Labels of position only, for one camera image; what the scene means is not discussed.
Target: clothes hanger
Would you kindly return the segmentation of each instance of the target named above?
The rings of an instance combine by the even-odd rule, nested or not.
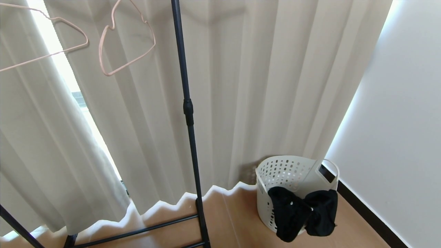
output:
[[[99,57],[100,57],[101,70],[103,71],[104,75],[106,75],[106,76],[112,76],[113,74],[117,73],[118,71],[122,70],[123,68],[127,67],[128,65],[130,65],[130,64],[136,62],[137,60],[141,59],[142,57],[147,55],[153,49],[153,47],[156,45],[155,33],[153,32],[152,26],[150,26],[148,21],[144,20],[144,16],[142,15],[142,13],[139,10],[139,8],[136,6],[136,4],[132,0],[130,0],[130,2],[133,4],[133,6],[136,8],[138,13],[140,14],[142,22],[146,23],[147,25],[149,25],[150,31],[152,32],[152,35],[153,35],[153,46],[146,53],[144,53],[141,56],[137,57],[136,59],[128,62],[127,64],[125,64],[125,65],[123,65],[123,66],[121,66],[121,67],[119,67],[119,68],[117,68],[117,69],[115,69],[115,70],[113,70],[113,71],[111,71],[109,73],[106,72],[106,70],[104,69],[104,65],[103,65],[103,43],[104,43],[104,39],[105,39],[106,34],[107,34],[107,30],[108,29],[115,30],[115,10],[118,7],[120,2],[121,2],[121,0],[118,0],[116,2],[116,4],[113,6],[113,9],[112,9],[112,26],[110,27],[109,25],[106,25],[106,27],[104,28],[103,33],[101,35],[100,44],[98,46],[98,53],[99,53]]]
[[[27,7],[27,6],[22,6],[22,5],[0,3],[0,6],[13,7],[13,8],[20,8],[20,9],[28,9],[28,10],[33,10],[33,11],[40,12],[40,13],[42,13],[47,19],[49,19],[49,20],[51,20],[51,21],[62,21],[62,22],[64,22],[65,24],[67,24],[67,25],[69,25],[69,26],[75,28],[75,29],[78,30],[80,33],[82,33],[82,34],[84,35],[84,37],[86,38],[86,42],[84,42],[84,43],[81,44],[81,45],[76,45],[76,46],[74,46],[74,47],[71,47],[71,48],[65,49],[65,50],[63,50],[63,51],[59,51],[59,52],[56,52],[56,53],[52,53],[52,54],[48,54],[48,55],[44,55],[44,56],[41,56],[41,57],[36,58],[36,59],[32,59],[32,60],[29,60],[29,61],[26,61],[26,62],[23,62],[23,63],[19,63],[19,64],[16,64],[16,65],[13,65],[13,66],[10,66],[10,67],[7,67],[7,68],[3,68],[3,69],[0,69],[0,72],[2,72],[2,71],[6,71],[6,70],[9,70],[9,69],[12,69],[12,68],[15,68],[15,67],[18,67],[18,66],[24,65],[24,64],[28,64],[28,63],[31,63],[31,62],[34,62],[34,61],[37,61],[37,60],[41,60],[41,59],[44,59],[44,58],[50,57],[50,56],[55,55],[55,54],[58,54],[58,53],[67,53],[67,52],[69,52],[69,51],[72,51],[72,50],[75,50],[75,49],[79,49],[79,48],[85,47],[85,46],[87,46],[87,45],[89,44],[89,38],[87,37],[86,33],[84,33],[84,31],[81,30],[78,26],[76,26],[75,24],[73,24],[73,23],[67,21],[66,19],[64,19],[64,18],[62,18],[62,17],[59,17],[59,16],[58,16],[58,17],[50,18],[49,16],[47,16],[47,15],[46,15],[43,11],[41,11],[41,10],[34,9],[34,8],[30,8],[30,7]]]

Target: black cloth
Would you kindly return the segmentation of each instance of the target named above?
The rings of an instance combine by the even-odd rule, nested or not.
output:
[[[301,199],[283,187],[273,187],[268,195],[273,202],[274,222],[281,240],[293,241],[304,225],[311,236],[328,236],[334,231],[338,201],[335,190],[315,191]]]
[[[338,195],[335,190],[319,190],[309,193],[304,202],[314,211],[306,222],[306,231],[311,236],[328,236],[335,228]]]
[[[293,241],[311,215],[311,208],[301,198],[283,187],[270,188],[268,195],[274,206],[277,236],[285,242]]]

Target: white plastic basket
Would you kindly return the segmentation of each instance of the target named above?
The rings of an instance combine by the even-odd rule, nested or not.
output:
[[[328,161],[336,174],[329,181],[319,172],[323,161]],[[262,161],[256,168],[257,175],[257,210],[262,222],[272,231],[277,232],[274,222],[273,203],[268,190],[275,186],[284,187],[304,199],[305,196],[317,190],[337,190],[340,171],[331,161],[313,160],[298,156],[274,156]]]

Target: wooden floor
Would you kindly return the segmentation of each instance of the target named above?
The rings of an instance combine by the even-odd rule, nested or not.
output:
[[[337,227],[328,237],[311,237],[305,233],[293,242],[284,243],[260,220],[256,208],[256,188],[239,183],[226,191],[213,187],[204,198],[206,222],[213,248],[382,248],[389,247],[363,218],[339,196]],[[133,204],[126,217],[117,222],[100,221],[78,235],[76,244],[136,230],[196,213],[194,195],[185,194],[176,206],[155,205],[139,216]],[[45,228],[33,235],[46,248],[61,248],[65,229],[51,233]],[[147,233],[115,240],[93,248],[174,248],[200,241],[197,219],[181,222]],[[30,248],[20,237],[0,240],[1,248]]]

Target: garment rack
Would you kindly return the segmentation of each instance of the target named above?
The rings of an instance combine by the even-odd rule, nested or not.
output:
[[[176,43],[178,46],[178,57],[179,57],[179,67],[181,70],[181,78],[182,78],[182,88],[184,93],[184,104],[183,111],[185,114],[185,121],[188,128],[188,137],[190,140],[190,151],[191,151],[191,160],[193,162],[193,172],[194,172],[194,181],[196,183],[196,210],[197,213],[186,216],[183,218],[179,218],[176,220],[172,220],[169,222],[164,222],[158,225],[154,225],[151,227],[146,227],[143,229],[139,229],[136,231],[107,237],[104,239],[88,242],[85,244],[77,244],[75,245],[75,240],[77,234],[68,235],[66,242],[64,244],[64,248],[85,248],[97,244],[102,244],[105,242],[117,240],[124,237],[129,237],[135,234],[140,234],[144,232],[148,232],[154,229],[158,229],[164,226],[173,225],[179,222],[183,222],[186,220],[198,218],[199,219],[199,228],[201,231],[202,241],[184,246],[183,248],[195,248],[202,246],[203,248],[211,248],[210,240],[208,237],[207,225],[205,222],[204,210],[202,207],[202,192],[201,192],[201,182],[199,178],[199,167],[198,167],[198,157],[196,154],[196,140],[194,137],[194,120],[193,120],[193,103],[190,99],[190,90],[188,87],[188,76],[187,76],[187,64],[185,61],[185,51],[184,51],[184,38],[182,31],[182,21],[181,21],[181,11],[179,7],[179,0],[171,0],[172,1],[172,11],[173,11],[173,21],[175,24],[175,33],[176,33]],[[44,248],[43,245],[40,244],[12,215],[10,215],[1,205],[0,205],[0,216],[22,237],[24,237],[33,247],[35,248]]]

